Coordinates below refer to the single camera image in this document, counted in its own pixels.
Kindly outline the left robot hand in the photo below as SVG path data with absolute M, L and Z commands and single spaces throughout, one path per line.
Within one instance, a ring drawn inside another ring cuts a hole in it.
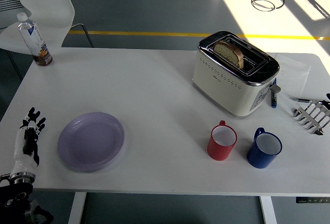
M 14 146 L 14 167 L 10 178 L 27 176 L 35 178 L 35 170 L 39 166 L 38 140 L 45 128 L 46 118 L 40 118 L 40 111 L 32 107 L 19 127 Z

